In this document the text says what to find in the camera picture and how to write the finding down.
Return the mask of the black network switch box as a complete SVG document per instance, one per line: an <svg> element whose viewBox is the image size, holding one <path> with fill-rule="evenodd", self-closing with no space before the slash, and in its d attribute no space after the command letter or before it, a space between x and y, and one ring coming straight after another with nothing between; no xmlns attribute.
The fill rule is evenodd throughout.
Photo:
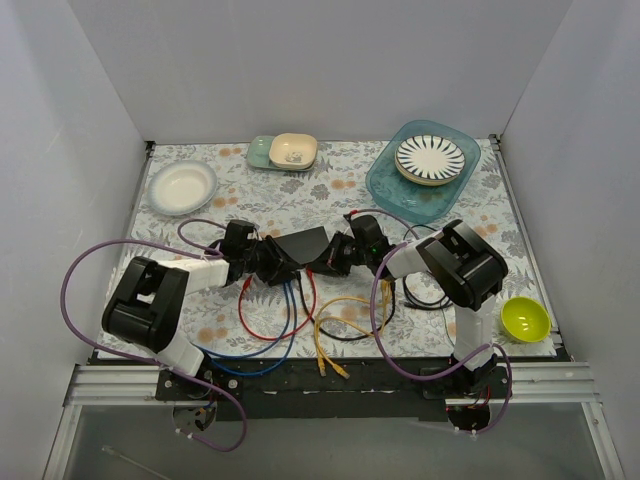
<svg viewBox="0 0 640 480"><path fill-rule="evenodd" d="M329 246L323 226L275 237L274 242L293 261L301 265L315 261Z"/></svg>

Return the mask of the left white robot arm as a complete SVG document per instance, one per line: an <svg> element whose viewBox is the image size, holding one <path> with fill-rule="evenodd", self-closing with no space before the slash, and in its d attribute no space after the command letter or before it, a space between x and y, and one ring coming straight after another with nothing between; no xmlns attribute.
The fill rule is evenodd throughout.
<svg viewBox="0 0 640 480"><path fill-rule="evenodd" d="M227 287L245 274L279 285L302 268L273 237L259 239L253 232L253 224L233 220L224 237L205 247L201 256L175 261L133 258L107 303L103 330L180 371L178 387L188 398L205 398L213 377L201 367L204 353L179 332L184 298L209 287Z"/></svg>

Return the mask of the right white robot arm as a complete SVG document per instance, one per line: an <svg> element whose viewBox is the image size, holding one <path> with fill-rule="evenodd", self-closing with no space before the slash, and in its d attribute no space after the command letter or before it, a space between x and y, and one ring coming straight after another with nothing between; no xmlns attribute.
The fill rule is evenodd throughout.
<svg viewBox="0 0 640 480"><path fill-rule="evenodd" d="M352 233L336 233L308 269L327 276L346 276L353 266L366 266L374 280L370 294L370 320L376 324L378 283L394 282L409 275L429 273L454 305L457 324L452 366L431 375L411 374L399 367L379 345L389 365L417 381L433 381L451 375L454 389L475 397L489 384L495 366L492 311L508 274L504 258L461 220L412 242L392 245L371 215L349 214Z"/></svg>

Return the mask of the teal transparent plastic tray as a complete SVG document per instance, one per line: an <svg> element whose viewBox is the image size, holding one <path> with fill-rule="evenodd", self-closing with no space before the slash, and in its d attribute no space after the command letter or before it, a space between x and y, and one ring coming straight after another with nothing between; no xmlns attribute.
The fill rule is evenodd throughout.
<svg viewBox="0 0 640 480"><path fill-rule="evenodd" d="M470 136L414 120L384 147L366 175L366 187L380 208L412 223L431 223L453 207L480 156Z"/></svg>

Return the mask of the white blue-rimmed bowl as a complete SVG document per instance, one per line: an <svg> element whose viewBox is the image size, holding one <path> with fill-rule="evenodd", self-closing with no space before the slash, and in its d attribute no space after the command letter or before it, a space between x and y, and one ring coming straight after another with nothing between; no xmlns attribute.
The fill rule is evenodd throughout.
<svg viewBox="0 0 640 480"><path fill-rule="evenodd" d="M180 161L163 167L151 178L147 201L160 214L185 215L209 202L217 186L212 167L199 161Z"/></svg>

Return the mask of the green square dish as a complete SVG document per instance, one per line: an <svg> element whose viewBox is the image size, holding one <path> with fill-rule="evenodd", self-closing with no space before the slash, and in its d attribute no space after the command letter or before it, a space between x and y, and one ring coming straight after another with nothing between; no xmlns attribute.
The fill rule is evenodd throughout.
<svg viewBox="0 0 640 480"><path fill-rule="evenodd" d="M261 170L277 170L269 156L273 140L274 136L261 135L251 141L246 154L246 161L250 167Z"/></svg>

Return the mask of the beige square bowl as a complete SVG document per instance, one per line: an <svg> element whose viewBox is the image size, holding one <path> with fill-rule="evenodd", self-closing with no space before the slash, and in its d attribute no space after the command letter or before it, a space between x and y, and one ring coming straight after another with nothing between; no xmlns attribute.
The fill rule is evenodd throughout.
<svg viewBox="0 0 640 480"><path fill-rule="evenodd" d="M284 170L305 170L316 160L318 141L308 134L283 133L274 137L270 161Z"/></svg>

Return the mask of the striped white blue plate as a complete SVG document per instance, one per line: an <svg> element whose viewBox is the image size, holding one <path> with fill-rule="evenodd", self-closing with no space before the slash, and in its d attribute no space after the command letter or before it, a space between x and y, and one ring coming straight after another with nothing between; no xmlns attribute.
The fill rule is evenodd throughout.
<svg viewBox="0 0 640 480"><path fill-rule="evenodd" d="M434 135L418 135L402 141L394 161L406 179L425 186L447 184L466 166L466 157L457 144Z"/></svg>

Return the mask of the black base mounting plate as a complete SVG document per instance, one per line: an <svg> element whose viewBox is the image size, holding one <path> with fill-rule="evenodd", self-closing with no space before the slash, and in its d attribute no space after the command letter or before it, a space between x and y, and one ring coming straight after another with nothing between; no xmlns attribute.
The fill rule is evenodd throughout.
<svg viewBox="0 0 640 480"><path fill-rule="evenodd" d="M289 358L273 371L254 377L274 359L217 359L199 378L238 400L250 419L416 418L448 420L446 402L482 406L507 393L505 368L498 366L474 387L446 377L417 382L394 371L381 358L340 358L347 379L328 369L321 376L313 358Z"/></svg>

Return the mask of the lime green bowl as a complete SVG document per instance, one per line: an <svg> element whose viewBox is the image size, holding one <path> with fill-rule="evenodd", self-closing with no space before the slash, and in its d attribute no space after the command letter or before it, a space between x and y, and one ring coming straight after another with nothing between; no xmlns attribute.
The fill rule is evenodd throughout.
<svg viewBox="0 0 640 480"><path fill-rule="evenodd" d="M548 311L531 298L510 298L502 306L500 318L504 332L521 343L541 342L551 332Z"/></svg>

